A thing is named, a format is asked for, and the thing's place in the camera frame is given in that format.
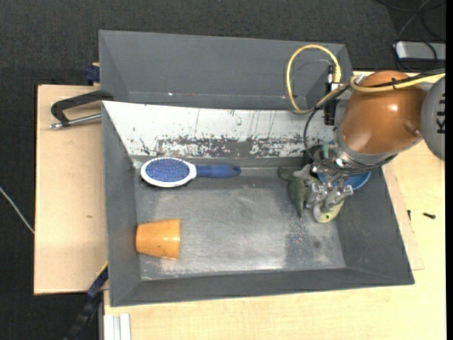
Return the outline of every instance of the black cable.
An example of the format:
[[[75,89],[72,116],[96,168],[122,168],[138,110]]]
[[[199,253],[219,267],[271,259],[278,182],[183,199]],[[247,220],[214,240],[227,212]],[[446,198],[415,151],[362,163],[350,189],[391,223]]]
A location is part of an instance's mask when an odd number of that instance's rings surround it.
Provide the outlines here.
[[[417,74],[415,76],[410,76],[408,78],[399,79],[398,81],[394,80],[394,81],[391,81],[391,82],[375,84],[374,86],[369,86],[369,88],[395,86],[396,84],[408,83],[408,82],[411,82],[411,81],[415,81],[415,80],[417,80],[419,78],[432,77],[432,76],[436,76],[436,75],[444,73],[444,72],[445,72],[445,69],[431,70],[429,72],[420,73],[420,74]]]
[[[396,11],[401,11],[401,12],[404,12],[404,13],[412,13],[413,15],[408,19],[408,21],[406,22],[406,24],[404,24],[404,26],[402,27],[402,29],[400,29],[399,33],[397,34],[397,38],[396,38],[396,42],[398,42],[399,40],[401,40],[401,36],[403,35],[403,32],[407,29],[407,27],[412,23],[412,21],[416,18],[416,17],[419,17],[419,20],[422,24],[422,26],[424,27],[424,29],[429,33],[431,34],[431,36],[433,36],[436,40],[442,42],[442,43],[445,43],[445,39],[443,39],[439,34],[437,34],[436,32],[434,32],[429,26],[428,24],[426,23],[426,19],[425,19],[425,13],[428,12],[428,11],[433,11],[435,9],[438,9],[439,7],[443,6],[447,0],[442,0],[440,3],[438,4],[435,4],[433,6],[429,6],[429,4],[432,3],[433,0],[420,0],[420,5],[417,9],[411,9],[411,8],[402,8],[400,6],[395,6],[395,5],[392,5],[392,4],[389,4],[387,1],[385,0],[374,0],[382,5],[384,5],[385,7],[387,7],[388,9],[393,9],[393,10],[396,10]],[[432,59],[429,59],[428,62],[430,63],[429,67],[428,68],[424,68],[424,69],[413,69],[413,68],[410,68],[407,64],[403,63],[403,60],[399,58],[399,56],[396,54],[396,45],[394,45],[394,57],[395,57],[395,60],[396,60],[396,64],[401,66],[402,68],[404,68],[406,71],[408,72],[422,72],[422,71],[425,71],[427,69],[431,69],[432,67],[434,67],[437,63],[438,63],[438,59],[437,59],[437,53],[434,49],[434,47],[426,40],[420,40],[419,41],[420,43],[423,43],[425,44],[432,52]]]
[[[381,5],[384,5],[385,7],[389,8],[389,9],[393,9],[393,10],[397,10],[397,11],[402,11],[402,12],[405,12],[405,13],[415,13],[416,11],[418,11],[418,9],[420,8],[417,8],[417,9],[409,9],[409,8],[401,8],[400,6],[395,6],[395,5],[391,5],[389,4],[387,1],[385,0],[374,0],[378,3],[380,3]],[[441,4],[438,4],[436,6],[432,6],[430,8],[427,8],[425,9],[424,11],[431,11],[431,10],[434,10],[434,9],[437,9],[439,7],[441,7],[443,5],[443,3]]]

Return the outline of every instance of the orange object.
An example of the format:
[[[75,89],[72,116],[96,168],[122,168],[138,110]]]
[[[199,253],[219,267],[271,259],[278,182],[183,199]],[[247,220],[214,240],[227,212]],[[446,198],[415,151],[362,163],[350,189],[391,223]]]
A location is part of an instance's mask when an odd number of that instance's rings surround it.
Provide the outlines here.
[[[376,72],[362,86],[407,77],[397,71]],[[420,113],[425,96],[420,84],[376,93],[354,91],[340,124],[342,140],[360,154],[384,154],[407,148],[421,135]]]
[[[165,219],[137,226],[135,249],[149,256],[178,259],[180,219]]]

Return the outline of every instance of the wire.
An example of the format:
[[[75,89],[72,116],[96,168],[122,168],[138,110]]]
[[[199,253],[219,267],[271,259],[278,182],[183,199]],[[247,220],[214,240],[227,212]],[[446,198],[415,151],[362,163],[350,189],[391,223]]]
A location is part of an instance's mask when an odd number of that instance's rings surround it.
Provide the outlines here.
[[[430,81],[432,79],[441,79],[445,77],[445,73],[423,75],[421,78],[419,76],[411,77],[410,79],[404,79],[401,81],[392,81],[385,84],[380,84],[378,86],[359,86],[355,83],[357,76],[352,76],[349,79],[349,85],[354,88],[356,91],[365,92],[365,93],[374,93],[374,92],[384,92],[384,91],[393,91],[394,89],[402,89],[410,86],[414,86],[419,83]]]
[[[417,9],[414,10],[414,9],[409,9],[409,8],[401,8],[400,6],[395,6],[395,5],[389,4],[385,0],[375,0],[375,1],[377,1],[378,3],[384,5],[385,7],[389,8],[389,9],[393,9],[393,10],[397,10],[397,11],[403,11],[403,12],[406,12],[406,13],[415,13],[415,12],[418,12],[420,10],[420,7],[418,7]],[[443,2],[438,4],[438,5],[431,6],[430,8],[425,8],[423,11],[431,11],[431,10],[439,8],[442,5],[443,5]]]
[[[26,220],[26,218],[23,216],[19,208],[17,208],[17,205],[13,202],[13,200],[9,197],[8,194],[3,190],[3,188],[0,186],[0,192],[4,195],[4,197],[7,199],[7,201],[13,206],[14,210],[18,213],[19,217],[22,219],[22,221],[25,223],[27,228],[35,234],[35,230],[32,228],[30,223]]]
[[[333,63],[335,65],[335,70],[333,72],[333,82],[339,83],[341,80],[341,67],[338,63],[337,57],[329,49],[323,47],[322,45],[316,45],[316,44],[308,44],[308,45],[304,45],[303,47],[298,48],[290,57],[288,64],[287,64],[287,69],[286,69],[286,86],[287,86],[287,91],[288,91],[288,97],[289,97],[289,100],[291,101],[292,107],[294,108],[294,110],[297,113],[308,113],[308,112],[312,112],[312,110],[314,109],[314,107],[312,107],[308,110],[302,110],[297,105],[296,101],[294,100],[294,96],[292,94],[292,88],[291,88],[292,63],[300,52],[307,50],[307,49],[318,49],[318,50],[321,50],[322,52],[325,52],[333,60]]]

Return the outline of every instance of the yellow cable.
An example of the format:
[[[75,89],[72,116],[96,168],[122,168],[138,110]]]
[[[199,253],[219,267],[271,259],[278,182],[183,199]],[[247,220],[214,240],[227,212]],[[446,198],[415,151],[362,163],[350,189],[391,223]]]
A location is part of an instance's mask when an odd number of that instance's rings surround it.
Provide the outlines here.
[[[314,107],[308,109],[308,110],[302,110],[296,103],[296,101],[294,100],[294,96],[292,94],[292,89],[291,89],[291,66],[292,66],[292,63],[294,61],[294,59],[296,58],[296,56],[302,52],[303,50],[306,50],[306,49],[318,49],[318,50],[321,50],[322,52],[325,52],[332,60],[333,60],[333,63],[335,65],[335,70],[333,72],[333,82],[334,83],[339,83],[340,80],[341,80],[341,67],[338,63],[338,60],[336,58],[336,56],[327,48],[323,47],[322,45],[316,45],[316,44],[308,44],[308,45],[304,45],[303,47],[300,47],[299,49],[297,49],[291,56],[291,58],[289,59],[288,61],[288,65],[287,65],[287,69],[286,69],[286,86],[287,86],[287,90],[288,90],[288,97],[289,97],[289,100],[291,101],[291,104],[292,104],[292,107],[295,109],[296,112],[298,113],[308,113],[308,112],[311,112]],[[319,105],[320,102],[324,102],[328,96],[330,96],[330,94],[327,94],[326,96],[324,96],[317,104]]]
[[[445,76],[445,73],[439,73],[439,74],[436,74],[436,75],[424,76],[424,77],[419,78],[419,79],[414,79],[413,81],[403,82],[403,83],[394,84],[394,85],[391,84],[391,82],[389,82],[389,84],[390,84],[389,86],[383,86],[383,87],[359,86],[358,84],[355,83],[355,80],[357,79],[357,77],[356,76],[352,76],[349,79],[349,85],[353,89],[355,89],[356,91],[359,91],[359,92],[374,93],[374,92],[393,91],[394,89],[406,88],[406,87],[414,86],[415,84],[419,84],[419,83],[422,83],[422,82],[431,81],[433,79],[441,79],[444,76]]]

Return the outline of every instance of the blue part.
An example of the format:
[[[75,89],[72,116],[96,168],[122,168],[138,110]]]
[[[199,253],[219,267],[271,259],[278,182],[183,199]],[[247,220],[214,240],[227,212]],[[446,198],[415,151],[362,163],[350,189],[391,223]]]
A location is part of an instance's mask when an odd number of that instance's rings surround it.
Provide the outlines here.
[[[189,166],[181,161],[162,159],[152,161],[145,169],[148,177],[162,183],[175,183],[188,177]]]
[[[101,81],[101,69],[96,65],[91,65],[85,69],[85,78],[92,82]]]
[[[324,182],[324,174],[319,173],[317,174],[319,177],[319,180]],[[360,189],[365,185],[365,183],[368,181],[369,177],[371,176],[371,171],[368,171],[363,174],[355,174],[355,175],[349,175],[345,186],[346,185],[351,185],[353,190]]]
[[[197,176],[204,178],[231,178],[241,173],[241,168],[233,165],[197,165],[196,167]]]

